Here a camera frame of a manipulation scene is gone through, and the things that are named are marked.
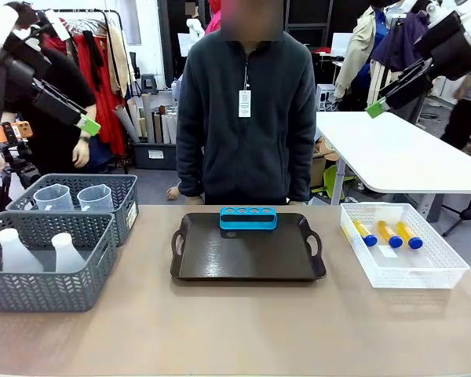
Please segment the hand of person in black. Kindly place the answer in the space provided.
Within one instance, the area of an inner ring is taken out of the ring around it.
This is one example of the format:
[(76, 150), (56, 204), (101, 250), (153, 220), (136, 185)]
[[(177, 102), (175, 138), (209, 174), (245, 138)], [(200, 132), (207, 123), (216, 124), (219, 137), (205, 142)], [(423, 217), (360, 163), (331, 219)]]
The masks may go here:
[(83, 168), (90, 158), (89, 138), (80, 137), (72, 152), (72, 162), (75, 168)]

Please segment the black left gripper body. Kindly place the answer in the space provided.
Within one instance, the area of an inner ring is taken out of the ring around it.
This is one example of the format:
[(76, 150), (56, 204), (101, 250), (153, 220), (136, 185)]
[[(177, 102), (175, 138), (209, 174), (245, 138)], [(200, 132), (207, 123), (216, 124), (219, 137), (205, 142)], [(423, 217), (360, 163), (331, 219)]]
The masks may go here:
[(2, 61), (6, 68), (7, 93), (41, 93), (49, 89), (44, 78), (50, 61), (42, 53), (38, 40), (26, 40), (28, 33), (12, 30), (5, 41)]

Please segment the person's right hand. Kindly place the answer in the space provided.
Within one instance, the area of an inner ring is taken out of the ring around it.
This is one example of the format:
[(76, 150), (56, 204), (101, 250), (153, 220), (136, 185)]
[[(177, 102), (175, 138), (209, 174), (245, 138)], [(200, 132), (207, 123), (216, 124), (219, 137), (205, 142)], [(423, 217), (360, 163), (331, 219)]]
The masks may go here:
[[(182, 194), (180, 194), (179, 188), (177, 186), (170, 187), (166, 191), (166, 198), (168, 201), (177, 200)], [(201, 196), (185, 197), (186, 203), (188, 205), (203, 205), (204, 201)]]

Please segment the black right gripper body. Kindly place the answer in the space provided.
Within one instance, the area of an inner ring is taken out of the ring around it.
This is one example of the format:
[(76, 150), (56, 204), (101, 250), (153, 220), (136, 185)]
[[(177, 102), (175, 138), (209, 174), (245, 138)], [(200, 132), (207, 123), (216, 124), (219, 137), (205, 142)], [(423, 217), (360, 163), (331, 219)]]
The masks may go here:
[(414, 47), (426, 61), (431, 80), (439, 76), (457, 80), (471, 72), (471, 37), (456, 11), (430, 27)]

